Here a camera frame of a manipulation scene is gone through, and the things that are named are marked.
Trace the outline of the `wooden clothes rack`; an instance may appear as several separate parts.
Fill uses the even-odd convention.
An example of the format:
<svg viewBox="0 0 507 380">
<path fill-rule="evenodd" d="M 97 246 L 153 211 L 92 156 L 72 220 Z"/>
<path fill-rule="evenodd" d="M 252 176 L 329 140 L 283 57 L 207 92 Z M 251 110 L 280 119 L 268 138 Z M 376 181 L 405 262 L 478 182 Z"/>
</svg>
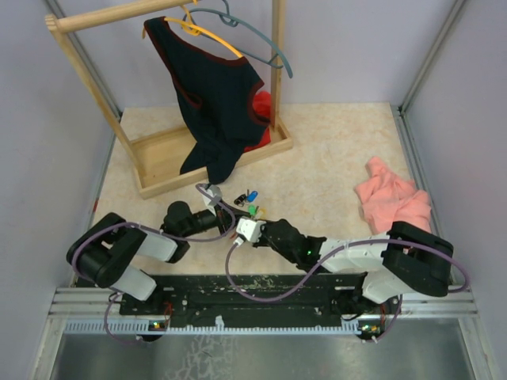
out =
<svg viewBox="0 0 507 380">
<path fill-rule="evenodd" d="M 117 142 L 123 147 L 133 171 L 133 181 L 144 200 L 207 177 L 200 168 L 181 173 L 180 168 L 196 140 L 182 119 L 169 71 L 143 33 L 147 19 L 169 18 L 170 27 L 182 39 L 181 19 L 196 1 L 118 1 L 100 9 L 65 15 L 57 2 L 50 3 L 45 25 L 88 90 Z M 111 82 L 111 70 L 95 65 L 83 43 L 107 32 L 105 51 L 120 64 Z"/>
</svg>

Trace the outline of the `key with blue tag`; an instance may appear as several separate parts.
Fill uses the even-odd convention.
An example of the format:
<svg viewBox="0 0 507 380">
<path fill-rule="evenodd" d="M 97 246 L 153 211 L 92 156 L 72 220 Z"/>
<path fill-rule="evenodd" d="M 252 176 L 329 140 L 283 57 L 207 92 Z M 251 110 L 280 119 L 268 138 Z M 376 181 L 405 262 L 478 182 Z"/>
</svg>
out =
<svg viewBox="0 0 507 380">
<path fill-rule="evenodd" d="M 252 203 L 258 196 L 258 192 L 257 191 L 252 191 L 252 192 L 249 192 L 247 195 L 246 195 L 246 201 L 249 202 L 249 203 Z"/>
</svg>

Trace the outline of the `red cloth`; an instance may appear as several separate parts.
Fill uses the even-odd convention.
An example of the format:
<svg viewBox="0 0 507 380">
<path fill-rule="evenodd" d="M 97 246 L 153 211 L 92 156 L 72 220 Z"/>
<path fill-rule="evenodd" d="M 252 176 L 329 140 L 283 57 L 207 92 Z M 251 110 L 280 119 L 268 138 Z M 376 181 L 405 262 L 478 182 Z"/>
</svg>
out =
<svg viewBox="0 0 507 380">
<path fill-rule="evenodd" d="M 270 114 L 271 114 L 271 94 L 267 91 L 260 91 L 259 93 L 255 94 L 253 97 L 253 110 L 255 113 L 270 121 Z M 263 146 L 268 145 L 271 142 L 271 135 L 269 127 L 265 129 L 265 132 L 261 138 L 261 141 L 255 145 L 255 146 L 248 146 L 244 149 L 244 152 L 249 152 L 251 150 L 256 150 L 258 148 L 261 148 Z"/>
</svg>

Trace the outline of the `key with black tag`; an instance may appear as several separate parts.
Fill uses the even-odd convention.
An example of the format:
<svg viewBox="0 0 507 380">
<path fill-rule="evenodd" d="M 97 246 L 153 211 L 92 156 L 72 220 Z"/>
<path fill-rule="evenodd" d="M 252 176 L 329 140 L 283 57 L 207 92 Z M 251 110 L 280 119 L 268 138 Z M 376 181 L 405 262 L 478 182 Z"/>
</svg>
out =
<svg viewBox="0 0 507 380">
<path fill-rule="evenodd" d="M 234 200 L 234 205 L 243 207 L 246 202 L 246 197 L 247 197 L 246 194 L 241 194 Z"/>
</svg>

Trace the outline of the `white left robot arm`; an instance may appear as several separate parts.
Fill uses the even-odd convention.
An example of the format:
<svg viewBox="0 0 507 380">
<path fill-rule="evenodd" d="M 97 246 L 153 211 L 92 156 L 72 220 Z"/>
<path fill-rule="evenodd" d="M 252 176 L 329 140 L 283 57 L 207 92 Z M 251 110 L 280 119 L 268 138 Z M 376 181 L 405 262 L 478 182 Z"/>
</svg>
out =
<svg viewBox="0 0 507 380">
<path fill-rule="evenodd" d="M 156 314 L 165 304 L 165 295 L 147 273 L 132 265 L 134 257 L 176 263 L 189 250 L 194 236 L 218 229 L 224 237 L 246 213 L 234 207 L 191 212 L 183 201 L 169 205 L 161 230 L 153 232 L 136 226 L 114 212 L 108 213 L 82 235 L 67 251 L 74 272 L 100 288 L 130 295 L 139 308 Z"/>
</svg>

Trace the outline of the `pink cloth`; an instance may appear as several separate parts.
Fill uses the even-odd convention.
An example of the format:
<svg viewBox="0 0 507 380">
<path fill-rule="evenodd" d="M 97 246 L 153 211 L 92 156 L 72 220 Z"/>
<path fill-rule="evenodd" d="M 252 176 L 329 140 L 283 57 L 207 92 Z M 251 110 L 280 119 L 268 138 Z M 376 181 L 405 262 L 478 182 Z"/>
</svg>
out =
<svg viewBox="0 0 507 380">
<path fill-rule="evenodd" d="M 369 178 L 354 191 L 360 201 L 361 214 L 374 234 L 388 231 L 394 222 L 407 222 L 425 232 L 431 231 L 431 199 L 405 180 L 380 158 L 366 164 Z"/>
</svg>

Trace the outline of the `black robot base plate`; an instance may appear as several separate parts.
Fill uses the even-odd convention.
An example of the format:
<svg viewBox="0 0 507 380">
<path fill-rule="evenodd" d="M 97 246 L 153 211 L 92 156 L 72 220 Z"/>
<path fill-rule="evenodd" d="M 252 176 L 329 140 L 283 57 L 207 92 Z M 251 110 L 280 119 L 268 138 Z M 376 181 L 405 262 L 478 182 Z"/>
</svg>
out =
<svg viewBox="0 0 507 380">
<path fill-rule="evenodd" d="M 371 314 L 384 319 L 398 298 L 376 304 L 360 293 L 362 275 L 157 275 L 146 301 L 128 294 L 117 304 L 122 316 L 168 318 L 172 328 L 341 328 Z"/>
</svg>

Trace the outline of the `red-handled metal key organizer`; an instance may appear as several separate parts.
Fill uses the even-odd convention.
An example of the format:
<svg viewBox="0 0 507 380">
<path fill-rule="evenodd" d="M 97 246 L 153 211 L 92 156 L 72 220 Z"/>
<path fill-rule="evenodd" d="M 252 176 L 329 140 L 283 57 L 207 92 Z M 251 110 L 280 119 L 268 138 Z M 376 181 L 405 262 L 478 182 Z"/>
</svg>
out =
<svg viewBox="0 0 507 380">
<path fill-rule="evenodd" d="M 228 213 L 232 214 L 234 211 L 227 209 L 227 210 L 225 210 L 225 212 L 228 212 Z M 240 214 L 240 218 L 241 218 L 241 217 L 246 217 L 246 218 L 252 219 L 249 215 L 243 215 L 243 214 L 241 214 L 241 213 L 239 213 L 239 214 Z M 231 230 L 231 231 L 230 231 L 230 233 L 229 233 L 227 236 L 232 235 L 233 233 L 235 233 L 235 234 L 236 234 L 235 230 Z"/>
</svg>

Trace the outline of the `grey-blue plastic hanger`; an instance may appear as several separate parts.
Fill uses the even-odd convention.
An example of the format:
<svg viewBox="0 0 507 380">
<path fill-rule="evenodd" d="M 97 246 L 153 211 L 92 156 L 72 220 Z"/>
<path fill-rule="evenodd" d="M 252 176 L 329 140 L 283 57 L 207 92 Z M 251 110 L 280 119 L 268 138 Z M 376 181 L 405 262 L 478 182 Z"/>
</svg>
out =
<svg viewBox="0 0 507 380">
<path fill-rule="evenodd" d="M 238 6 L 234 1 L 210 1 L 187 9 L 182 20 L 195 25 L 202 20 L 206 26 L 216 21 L 240 54 L 292 79 L 292 65 L 284 53 L 284 11 L 282 1 L 240 1 Z"/>
</svg>

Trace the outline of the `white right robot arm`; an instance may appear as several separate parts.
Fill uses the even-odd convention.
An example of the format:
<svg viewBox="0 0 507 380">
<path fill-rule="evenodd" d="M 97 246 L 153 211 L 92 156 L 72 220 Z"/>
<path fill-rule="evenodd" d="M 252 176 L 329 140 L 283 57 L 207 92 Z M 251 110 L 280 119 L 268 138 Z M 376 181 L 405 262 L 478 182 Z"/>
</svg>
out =
<svg viewBox="0 0 507 380">
<path fill-rule="evenodd" d="M 397 295 L 448 294 L 453 246 L 408 222 L 363 241 L 345 241 L 301 234 L 287 220 L 264 222 L 255 229 L 254 247 L 269 247 L 305 272 L 361 274 L 355 307 L 366 314 Z"/>
</svg>

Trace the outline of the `dark navy vest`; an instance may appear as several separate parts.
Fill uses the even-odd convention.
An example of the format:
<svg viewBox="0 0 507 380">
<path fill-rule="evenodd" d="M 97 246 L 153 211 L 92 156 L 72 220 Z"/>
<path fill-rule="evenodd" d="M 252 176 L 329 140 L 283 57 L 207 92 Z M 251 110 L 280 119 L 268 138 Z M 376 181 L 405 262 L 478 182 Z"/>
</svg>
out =
<svg viewBox="0 0 507 380">
<path fill-rule="evenodd" d="M 247 58 L 212 55 L 180 38 L 163 17 L 143 26 L 170 72 L 181 115 L 196 140 L 180 172 L 204 168 L 210 183 L 223 183 L 246 149 L 266 141 L 269 118 L 254 110 L 264 82 Z"/>
</svg>

